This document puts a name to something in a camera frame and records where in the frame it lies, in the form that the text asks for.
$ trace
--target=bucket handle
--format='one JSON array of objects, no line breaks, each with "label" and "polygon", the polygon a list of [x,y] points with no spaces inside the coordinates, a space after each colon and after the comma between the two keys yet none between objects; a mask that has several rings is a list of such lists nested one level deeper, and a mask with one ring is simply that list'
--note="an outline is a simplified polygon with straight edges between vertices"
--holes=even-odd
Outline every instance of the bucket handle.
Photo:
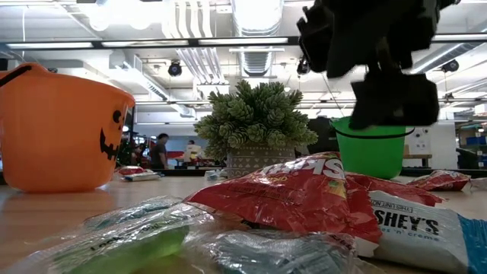
[{"label": "bucket handle", "polygon": [[339,131],[338,129],[336,129],[336,127],[333,127],[336,131],[336,133],[340,134],[340,135],[343,135],[345,137],[349,137],[349,138],[355,138],[355,139],[393,139],[393,138],[401,138],[401,137],[405,137],[405,136],[408,136],[409,134],[412,134],[416,128],[412,128],[411,131],[409,132],[405,132],[405,133],[401,133],[401,134],[392,134],[392,135],[382,135],[382,136],[359,136],[359,135],[351,135],[351,134],[347,134],[347,133],[344,133],[344,132],[341,132]]},{"label": "bucket handle", "polygon": [[5,86],[8,82],[16,79],[17,77],[21,76],[25,72],[32,70],[31,65],[24,65],[20,68],[15,69],[13,72],[7,74],[4,78],[0,79],[0,88]]}]

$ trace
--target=plant pot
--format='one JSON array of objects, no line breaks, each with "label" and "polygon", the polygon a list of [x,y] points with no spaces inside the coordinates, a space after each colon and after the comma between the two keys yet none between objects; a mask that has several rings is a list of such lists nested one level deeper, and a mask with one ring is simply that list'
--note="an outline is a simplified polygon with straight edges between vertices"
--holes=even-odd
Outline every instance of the plant pot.
[{"label": "plant pot", "polygon": [[295,159],[294,147],[270,148],[265,145],[249,145],[230,151],[227,155],[228,178],[238,178],[273,164]]}]

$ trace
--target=blurry black object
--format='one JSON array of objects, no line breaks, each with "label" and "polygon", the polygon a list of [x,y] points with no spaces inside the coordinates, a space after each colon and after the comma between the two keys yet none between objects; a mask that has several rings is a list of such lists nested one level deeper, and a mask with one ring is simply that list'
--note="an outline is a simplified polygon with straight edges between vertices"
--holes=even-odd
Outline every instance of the blurry black object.
[{"label": "blurry black object", "polygon": [[329,123],[330,120],[328,118],[318,117],[311,119],[307,124],[308,129],[318,134],[318,142],[307,146],[310,155],[325,151],[339,151],[336,132]]},{"label": "blurry black object", "polygon": [[427,49],[439,12],[457,0],[315,0],[297,23],[300,46],[314,72],[342,77],[366,65],[352,84],[357,104],[351,129],[371,125],[428,126],[438,119],[436,85],[425,75],[404,75],[412,52]]},{"label": "blurry black object", "polygon": [[369,125],[429,126],[438,118],[436,84],[424,74],[369,73],[364,81],[352,83],[352,88],[357,103],[351,129],[366,129]]},{"label": "blurry black object", "polygon": [[299,59],[298,69],[296,70],[296,72],[299,75],[305,75],[310,72],[310,65],[304,57],[301,57]]},{"label": "blurry black object", "polygon": [[440,67],[442,72],[456,72],[458,68],[460,67],[460,64],[458,63],[457,60],[453,59],[449,61],[448,63],[442,65]]},{"label": "blurry black object", "polygon": [[183,69],[181,68],[180,61],[179,60],[171,61],[167,73],[169,73],[169,75],[173,77],[177,77],[181,75],[181,73],[183,73]]}]

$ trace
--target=snack bag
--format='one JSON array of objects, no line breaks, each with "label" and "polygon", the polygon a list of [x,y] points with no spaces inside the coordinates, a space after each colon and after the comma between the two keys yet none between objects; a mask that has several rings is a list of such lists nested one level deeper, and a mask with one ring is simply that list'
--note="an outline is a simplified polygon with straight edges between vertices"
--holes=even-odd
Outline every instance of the snack bag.
[{"label": "snack bag", "polygon": [[132,174],[139,174],[145,172],[145,169],[142,167],[137,167],[137,166],[126,166],[126,167],[121,167],[118,170],[116,170],[117,173],[127,176],[127,175],[132,175]]},{"label": "snack bag", "polygon": [[201,209],[180,203],[33,253],[7,274],[131,274],[178,252],[191,225],[213,220]]},{"label": "snack bag", "polygon": [[408,185],[427,191],[461,191],[468,182],[470,176],[460,172],[435,170],[429,175],[412,180]]},{"label": "snack bag", "polygon": [[427,206],[434,206],[436,203],[443,202],[442,198],[433,195],[428,191],[389,180],[354,173],[347,173],[346,179],[347,181],[354,181],[355,183],[364,186],[368,191],[384,191],[390,195],[398,196],[412,202],[419,202]]},{"label": "snack bag", "polygon": [[487,221],[370,192],[382,238],[374,257],[454,274],[487,270]]},{"label": "snack bag", "polygon": [[228,231],[190,241],[185,249],[204,254],[221,273],[359,274],[353,240],[347,234]]},{"label": "snack bag", "polygon": [[[364,227],[354,224],[358,219],[351,217],[342,162],[335,152],[265,167],[207,187],[185,200],[286,231],[349,233],[374,240],[368,233],[374,230],[369,220]],[[371,212],[368,218],[374,219]],[[380,235],[377,224],[374,227]]]},{"label": "snack bag", "polygon": [[146,170],[145,172],[142,173],[126,175],[123,177],[123,179],[128,182],[138,182],[144,180],[159,180],[160,178],[161,178],[161,174],[156,173],[152,170]]}]

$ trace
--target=security camera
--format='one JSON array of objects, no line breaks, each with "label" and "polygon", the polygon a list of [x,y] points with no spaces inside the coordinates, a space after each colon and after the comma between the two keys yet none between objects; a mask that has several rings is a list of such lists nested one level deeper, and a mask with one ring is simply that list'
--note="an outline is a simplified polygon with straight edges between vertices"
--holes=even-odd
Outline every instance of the security camera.
[{"label": "security camera", "polygon": [[442,72],[456,72],[460,64],[456,60],[451,60],[448,63],[441,66]]},{"label": "security camera", "polygon": [[299,75],[305,75],[308,72],[310,72],[310,64],[307,62],[307,60],[304,57],[301,57],[299,59],[299,64],[298,64],[298,69],[296,72]]},{"label": "security camera", "polygon": [[183,73],[183,69],[181,68],[180,65],[180,60],[174,60],[170,63],[169,69],[167,70],[169,75],[173,77],[177,77]]}]

